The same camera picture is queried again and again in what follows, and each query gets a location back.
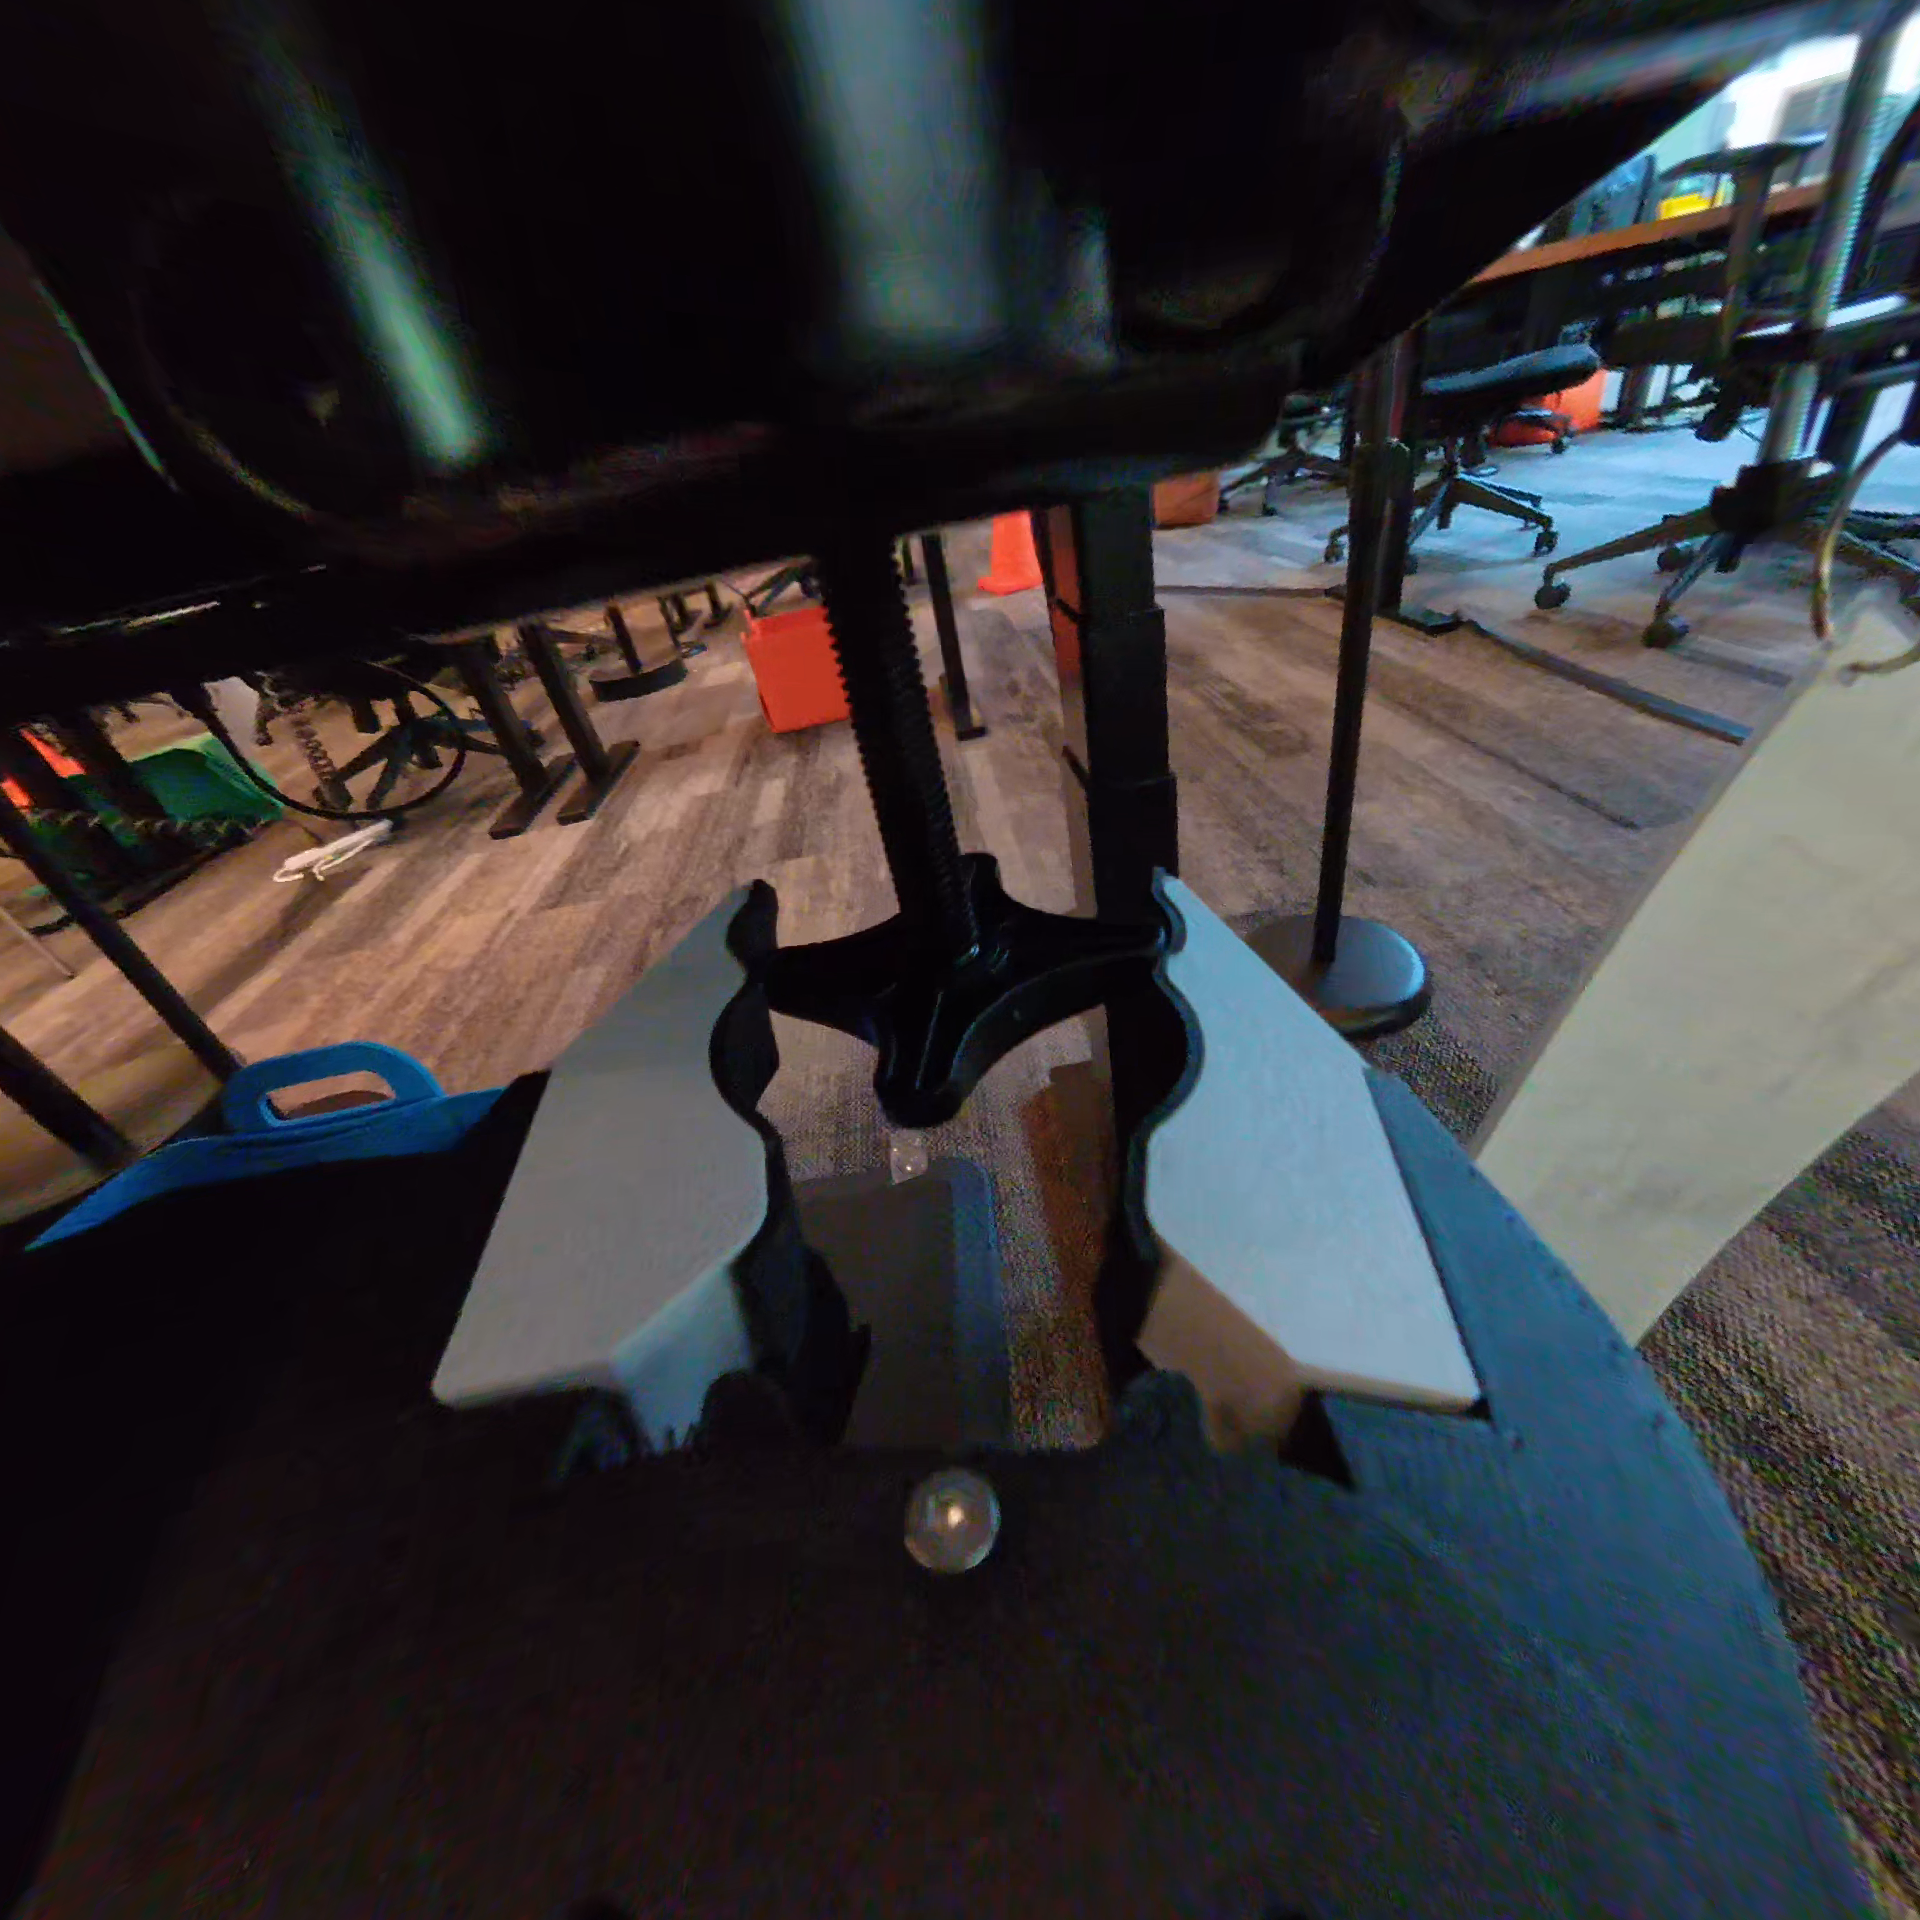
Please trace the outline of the orange plastic bin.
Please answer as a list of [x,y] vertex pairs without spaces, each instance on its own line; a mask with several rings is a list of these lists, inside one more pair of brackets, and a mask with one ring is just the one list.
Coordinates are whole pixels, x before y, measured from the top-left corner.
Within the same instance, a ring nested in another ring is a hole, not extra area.
[[771,731],[801,734],[849,721],[849,694],[823,606],[748,616],[742,645]]

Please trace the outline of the dark grey box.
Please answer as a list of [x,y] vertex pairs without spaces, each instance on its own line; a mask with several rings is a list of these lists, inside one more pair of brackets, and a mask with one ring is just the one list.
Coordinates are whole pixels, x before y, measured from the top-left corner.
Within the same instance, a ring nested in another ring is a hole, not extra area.
[[871,1334],[846,1447],[1007,1449],[1018,1423],[989,1175],[937,1159],[901,1185],[882,1174],[805,1183],[796,1201],[806,1246]]

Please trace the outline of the black round base stand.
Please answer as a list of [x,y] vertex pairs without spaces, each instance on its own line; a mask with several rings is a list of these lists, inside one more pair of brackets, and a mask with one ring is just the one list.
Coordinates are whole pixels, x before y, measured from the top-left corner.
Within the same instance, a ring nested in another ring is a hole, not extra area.
[[684,603],[674,595],[663,595],[657,599],[657,606],[663,622],[668,655],[651,665],[639,659],[634,630],[621,606],[605,606],[605,624],[614,645],[617,665],[596,669],[587,674],[587,689],[598,704],[644,699],[689,679],[692,649],[685,642],[689,618]]
[[1407,478],[1401,437],[1405,362],[1407,338],[1399,337],[1362,367],[1353,384],[1356,462],[1313,911],[1251,933],[1257,955],[1351,1045],[1405,1031],[1431,1002],[1418,947],[1379,920],[1353,915],[1346,904],[1385,542]]

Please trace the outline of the thin black rod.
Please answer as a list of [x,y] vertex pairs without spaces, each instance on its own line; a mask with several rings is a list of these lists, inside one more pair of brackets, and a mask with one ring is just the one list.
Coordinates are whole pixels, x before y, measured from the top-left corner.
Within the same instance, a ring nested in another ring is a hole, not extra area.
[[187,1055],[223,1086],[242,1067],[241,1059],[226,1048],[213,1030],[203,1022],[199,1011],[178,992],[166,974],[145,954],[145,949],[122,928],[122,925],[98,905],[89,893],[73,880],[66,867],[41,845],[35,829],[28,825],[26,815],[3,793],[3,845],[66,912],[66,917],[83,928],[93,949],[113,965],[113,969],[130,986],[130,991],[151,1008],[159,1024],[187,1049]]

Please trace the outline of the black desk legs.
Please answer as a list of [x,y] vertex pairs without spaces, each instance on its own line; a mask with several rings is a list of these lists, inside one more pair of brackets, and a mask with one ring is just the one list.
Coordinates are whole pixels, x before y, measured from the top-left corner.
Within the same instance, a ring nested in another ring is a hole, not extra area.
[[561,829],[587,825],[610,802],[631,770],[631,742],[605,742],[565,655],[565,634],[551,622],[525,622],[515,632],[518,661],[542,698],[539,719],[522,713],[507,686],[507,669],[493,634],[438,640],[482,723],[481,746],[499,760],[515,793],[486,825],[493,845],[515,841],[549,819]]

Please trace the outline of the black chair base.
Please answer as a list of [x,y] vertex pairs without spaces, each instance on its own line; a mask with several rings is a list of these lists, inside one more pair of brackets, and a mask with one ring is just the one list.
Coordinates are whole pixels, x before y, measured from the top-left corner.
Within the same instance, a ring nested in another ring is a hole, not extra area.
[[[308,789],[287,791],[263,776],[257,783],[308,822],[401,823],[445,793],[474,750],[471,723],[390,659],[263,673],[257,694],[257,719],[290,728]],[[353,723],[364,739],[356,752],[329,749],[319,731],[324,710]]]

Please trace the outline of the wooden top desk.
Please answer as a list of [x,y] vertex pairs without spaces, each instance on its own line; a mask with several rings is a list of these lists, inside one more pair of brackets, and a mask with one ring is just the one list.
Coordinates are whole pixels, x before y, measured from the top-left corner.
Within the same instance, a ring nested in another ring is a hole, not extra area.
[[[1798,184],[1778,193],[1770,193],[1761,203],[1761,216],[1764,225],[1794,227],[1817,216],[1821,211],[1825,199],[1825,184]],[[1539,248],[1513,248],[1507,254],[1502,254],[1494,263],[1483,267],[1474,279],[1469,279],[1467,288],[1476,293],[1479,288],[1494,287],[1497,281],[1526,279],[1540,273],[1549,273],[1573,263],[1577,266],[1599,256],[1660,249],[1679,242],[1692,242],[1699,239],[1715,239],[1733,229],[1735,213],[1737,208],[1733,203],[1726,203],[1715,208],[1701,208],[1686,216],[1676,216],[1671,219],[1571,235],[1559,242],[1545,242]]]

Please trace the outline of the black office chair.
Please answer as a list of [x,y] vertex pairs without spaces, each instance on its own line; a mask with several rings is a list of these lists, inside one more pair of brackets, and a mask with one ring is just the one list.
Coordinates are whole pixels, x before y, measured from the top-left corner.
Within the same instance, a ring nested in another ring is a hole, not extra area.
[[1428,376],[1413,410],[1413,462],[1437,449],[1437,474],[1407,499],[1405,549],[1428,533],[1445,533],[1460,511],[1516,522],[1534,533],[1534,557],[1556,549],[1556,526],[1535,495],[1497,483],[1486,458],[1493,432],[1539,414],[1545,395],[1565,394],[1599,374],[1583,343],[1523,352],[1481,368]]

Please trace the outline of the office chair with chrome post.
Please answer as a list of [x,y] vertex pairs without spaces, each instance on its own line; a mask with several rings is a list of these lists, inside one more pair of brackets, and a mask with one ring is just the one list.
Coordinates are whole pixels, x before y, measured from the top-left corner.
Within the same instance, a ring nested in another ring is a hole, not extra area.
[[[1611,560],[1652,557],[1665,589],[1644,630],[1649,649],[1671,649],[1689,624],[1678,616],[1692,589],[1740,568],[1761,544],[1797,544],[1815,558],[1815,618],[1826,616],[1834,560],[1844,557],[1895,582],[1915,601],[1915,563],[1889,539],[1854,536],[1861,481],[1850,416],[1866,422],[1886,386],[1915,379],[1915,256],[1881,285],[1881,225],[1906,168],[1915,165],[1915,105],[1879,142],[1881,102],[1910,5],[1881,5],[1861,35],[1828,139],[1778,137],[1707,159],[1733,182],[1733,229],[1718,242],[1713,307],[1665,315],[1654,296],[1625,309],[1606,363],[1692,368],[1713,405],[1701,439],[1729,437],[1751,401],[1764,401],[1761,450],[1707,503],[1633,536],[1549,560],[1534,593],[1559,610],[1573,578]],[[1764,225],[1761,203],[1790,185],[1825,184],[1821,211],[1803,225]]]

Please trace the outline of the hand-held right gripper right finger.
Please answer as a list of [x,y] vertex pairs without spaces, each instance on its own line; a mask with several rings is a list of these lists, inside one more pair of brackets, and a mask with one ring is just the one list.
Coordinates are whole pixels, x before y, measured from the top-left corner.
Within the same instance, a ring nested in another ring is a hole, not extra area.
[[1218,1455],[1314,1402],[1473,1419],[1483,1387],[1358,1049],[1185,880],[1121,1002],[1097,1334],[1191,1392]]

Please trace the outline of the black pole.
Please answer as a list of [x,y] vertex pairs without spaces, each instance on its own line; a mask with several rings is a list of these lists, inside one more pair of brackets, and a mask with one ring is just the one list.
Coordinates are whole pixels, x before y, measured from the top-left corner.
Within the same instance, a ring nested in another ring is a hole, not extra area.
[[1075,901],[1153,941],[1094,1019],[1092,1067],[1110,1102],[1110,1175],[1122,1186],[1137,1128],[1163,1097],[1153,1014],[1167,952],[1159,879],[1180,870],[1153,487],[1084,496],[1050,511],[1045,529]]

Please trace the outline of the blue bag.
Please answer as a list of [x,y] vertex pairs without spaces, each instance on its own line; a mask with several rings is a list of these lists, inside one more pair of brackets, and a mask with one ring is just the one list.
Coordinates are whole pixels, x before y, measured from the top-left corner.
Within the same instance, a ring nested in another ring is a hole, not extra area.
[[[365,1106],[285,1119],[274,1097],[318,1081],[365,1073],[386,1095]],[[219,1094],[210,1134],[185,1136],[117,1170],[78,1201],[28,1248],[66,1242],[156,1198],[215,1185],[263,1181],[334,1162],[438,1154],[492,1113],[501,1089],[450,1095],[411,1055],[379,1042],[338,1042],[285,1051],[242,1067]]]

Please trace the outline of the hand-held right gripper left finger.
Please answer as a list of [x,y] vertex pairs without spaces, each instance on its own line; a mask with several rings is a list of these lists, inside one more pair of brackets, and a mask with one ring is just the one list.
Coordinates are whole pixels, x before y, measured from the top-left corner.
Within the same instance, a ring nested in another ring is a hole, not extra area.
[[651,1453],[710,1390],[766,1381],[812,1442],[849,1429],[871,1357],[802,1234],[766,979],[777,893],[727,896],[554,1063],[431,1381],[445,1409],[620,1402]]

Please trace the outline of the green bin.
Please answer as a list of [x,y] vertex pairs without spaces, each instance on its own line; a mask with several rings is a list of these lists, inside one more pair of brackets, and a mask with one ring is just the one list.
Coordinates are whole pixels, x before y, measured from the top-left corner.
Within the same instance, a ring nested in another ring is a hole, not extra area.
[[185,737],[129,761],[164,817],[213,829],[253,830],[283,819],[273,793],[242,773],[213,734]]

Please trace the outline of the beige paper sheet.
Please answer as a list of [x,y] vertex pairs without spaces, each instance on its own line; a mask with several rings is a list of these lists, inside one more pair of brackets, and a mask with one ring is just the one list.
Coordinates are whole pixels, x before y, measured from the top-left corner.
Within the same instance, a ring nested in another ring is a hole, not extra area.
[[1915,1061],[1915,613],[1869,586],[1611,928],[1473,1154],[1638,1344]]

